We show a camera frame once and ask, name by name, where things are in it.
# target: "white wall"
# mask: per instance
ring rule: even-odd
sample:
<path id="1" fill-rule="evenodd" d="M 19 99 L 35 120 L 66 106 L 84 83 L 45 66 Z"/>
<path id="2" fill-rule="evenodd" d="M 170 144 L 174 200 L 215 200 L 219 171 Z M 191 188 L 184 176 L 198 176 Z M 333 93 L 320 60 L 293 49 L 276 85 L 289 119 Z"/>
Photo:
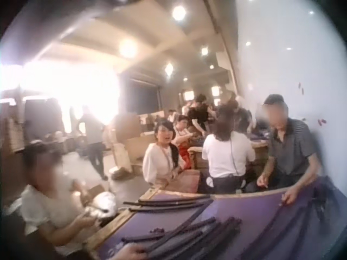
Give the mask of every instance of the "white wall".
<path id="1" fill-rule="evenodd" d="M 324 172 L 347 194 L 347 53 L 336 29 L 305 0 L 238 0 L 237 16 L 242 93 L 252 112 L 282 94 L 290 116 L 306 118 L 317 136 Z"/>

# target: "ceiling light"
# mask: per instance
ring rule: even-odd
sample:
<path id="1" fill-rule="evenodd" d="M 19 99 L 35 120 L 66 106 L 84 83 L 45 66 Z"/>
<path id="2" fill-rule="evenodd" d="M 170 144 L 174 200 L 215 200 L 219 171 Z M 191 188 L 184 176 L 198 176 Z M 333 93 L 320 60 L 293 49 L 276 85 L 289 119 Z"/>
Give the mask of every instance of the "ceiling light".
<path id="1" fill-rule="evenodd" d="M 208 54 L 208 47 L 201 48 L 201 55 L 206 56 Z"/>
<path id="2" fill-rule="evenodd" d="M 169 77 L 172 75 L 172 72 L 174 72 L 174 67 L 172 66 L 171 63 L 166 65 L 165 72 L 166 72 L 167 76 L 169 76 Z"/>
<path id="3" fill-rule="evenodd" d="M 179 5 L 173 9 L 172 16 L 176 21 L 181 21 L 184 19 L 186 13 L 185 8 Z"/>
<path id="4" fill-rule="evenodd" d="M 137 53 L 137 46 L 134 41 L 124 40 L 120 43 L 119 52 L 123 57 L 134 58 Z"/>

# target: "striped shirt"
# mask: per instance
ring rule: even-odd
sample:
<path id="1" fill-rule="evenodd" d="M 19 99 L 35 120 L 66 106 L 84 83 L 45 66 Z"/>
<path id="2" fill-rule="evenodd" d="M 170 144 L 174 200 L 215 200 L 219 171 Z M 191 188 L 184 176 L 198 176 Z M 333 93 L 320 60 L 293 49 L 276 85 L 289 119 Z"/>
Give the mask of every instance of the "striped shirt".
<path id="1" fill-rule="evenodd" d="M 301 176 L 309 167 L 308 157 L 316 152 L 307 124 L 288 118 L 283 142 L 277 130 L 269 139 L 269 156 L 276 159 L 276 171 L 285 175 Z"/>

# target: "purple cloth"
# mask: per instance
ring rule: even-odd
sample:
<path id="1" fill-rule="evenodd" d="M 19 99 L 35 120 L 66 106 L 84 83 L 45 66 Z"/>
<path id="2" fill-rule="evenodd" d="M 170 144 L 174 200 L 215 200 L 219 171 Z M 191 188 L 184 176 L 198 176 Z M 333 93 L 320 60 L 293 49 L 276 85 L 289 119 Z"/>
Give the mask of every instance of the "purple cloth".
<path id="1" fill-rule="evenodd" d="M 303 190 L 295 204 L 283 209 L 279 221 L 276 221 L 273 227 L 273 235 L 266 236 L 266 240 L 270 242 L 294 216 L 297 209 L 307 205 L 307 202 L 312 198 L 313 187 L 315 185 Z M 317 214 L 314 210 L 312 211 L 309 228 L 297 259 L 319 259 L 334 245 L 342 230 L 347 226 L 347 199 L 336 188 L 333 188 L 333 193 L 339 203 L 340 212 L 337 213 L 334 210 L 330 212 L 329 232 L 322 234 L 320 232 L 320 223 Z M 242 219 L 242 226 L 241 232 L 236 239 L 225 248 L 225 251 L 214 256 L 213 259 L 235 259 L 271 220 L 279 207 L 281 195 L 282 193 L 260 197 L 215 200 L 194 222 L 199 222 L 212 216 L 220 221 L 224 221 L 229 216 L 233 216 Z M 153 199 L 172 197 L 175 196 L 158 194 L 154 196 Z M 172 230 L 179 226 L 195 211 L 196 209 L 161 214 L 137 213 L 115 234 L 100 245 L 97 249 L 98 255 L 101 260 L 109 259 L 118 251 L 117 245 L 120 244 L 122 237 L 148 235 L 150 230 L 155 228 L 164 228 L 166 231 Z M 302 219 L 303 216 L 299 218 L 298 224 L 291 229 L 287 236 L 267 255 L 266 259 L 285 259 L 285 256 L 288 255 L 288 252 L 292 249 L 298 237 Z"/>

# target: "ceiling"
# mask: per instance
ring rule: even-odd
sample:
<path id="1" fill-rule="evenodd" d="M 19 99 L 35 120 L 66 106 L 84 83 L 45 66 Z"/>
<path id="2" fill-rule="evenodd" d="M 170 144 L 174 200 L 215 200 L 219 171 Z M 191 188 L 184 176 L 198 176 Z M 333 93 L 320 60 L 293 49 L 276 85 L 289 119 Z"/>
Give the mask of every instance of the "ceiling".
<path id="1" fill-rule="evenodd" d="M 175 21 L 171 13 L 182 5 L 187 14 Z M 202 0 L 142 0 L 70 28 L 59 42 L 50 45 L 41 59 L 64 59 L 111 65 L 117 73 L 159 86 L 166 84 L 224 85 L 228 73 L 218 66 L 215 53 L 224 51 Z M 136 42 L 134 58 L 124 58 L 123 40 Z M 201 48 L 209 54 L 202 57 Z M 171 62 L 168 79 L 165 66 Z"/>

